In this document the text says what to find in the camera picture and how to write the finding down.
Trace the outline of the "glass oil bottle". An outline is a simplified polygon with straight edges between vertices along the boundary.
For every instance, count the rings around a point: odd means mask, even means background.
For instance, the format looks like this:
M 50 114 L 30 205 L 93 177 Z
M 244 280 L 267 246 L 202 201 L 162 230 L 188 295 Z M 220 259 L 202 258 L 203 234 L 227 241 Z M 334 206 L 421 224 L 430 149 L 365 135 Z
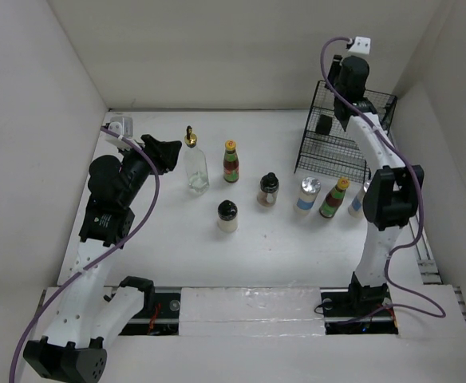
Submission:
M 194 193 L 201 195 L 210 186 L 207 161 L 204 152 L 197 145 L 197 135 L 193 132 L 193 128 L 190 125 L 186 127 L 184 143 L 187 147 L 184 152 L 184 166 L 188 178 L 188 186 Z

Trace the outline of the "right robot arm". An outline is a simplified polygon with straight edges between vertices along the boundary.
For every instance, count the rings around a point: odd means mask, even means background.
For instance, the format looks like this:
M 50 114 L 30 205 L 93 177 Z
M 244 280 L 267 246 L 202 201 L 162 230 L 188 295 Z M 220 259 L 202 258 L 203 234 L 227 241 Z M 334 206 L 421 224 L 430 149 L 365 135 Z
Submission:
M 371 173 L 362 201 L 367 236 L 345 298 L 352 316 L 367 315 L 383 303 L 388 290 L 385 269 L 389 252 L 418 209 L 410 171 L 391 150 L 377 110 L 365 97 L 368 75 L 365 59 L 336 55 L 327 76 L 327 88 L 334 93 L 334 115 L 357 144 Z

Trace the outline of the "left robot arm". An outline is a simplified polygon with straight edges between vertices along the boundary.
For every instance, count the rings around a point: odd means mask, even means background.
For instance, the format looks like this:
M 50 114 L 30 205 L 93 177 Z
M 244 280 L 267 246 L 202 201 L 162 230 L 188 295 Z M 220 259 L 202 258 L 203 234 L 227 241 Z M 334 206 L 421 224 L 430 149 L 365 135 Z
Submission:
M 70 276 L 48 299 L 57 313 L 38 340 L 26 343 L 23 358 L 38 376 L 59 382 L 98 382 L 107 349 L 135 316 L 156 309 L 151 280 L 128 276 L 103 303 L 106 279 L 120 250 L 146 223 L 135 223 L 130 208 L 149 176 L 155 179 L 177 165 L 182 144 L 149 134 L 132 142 L 109 133 L 123 156 L 100 156 L 89 165 L 90 196 L 79 231 L 80 242 Z

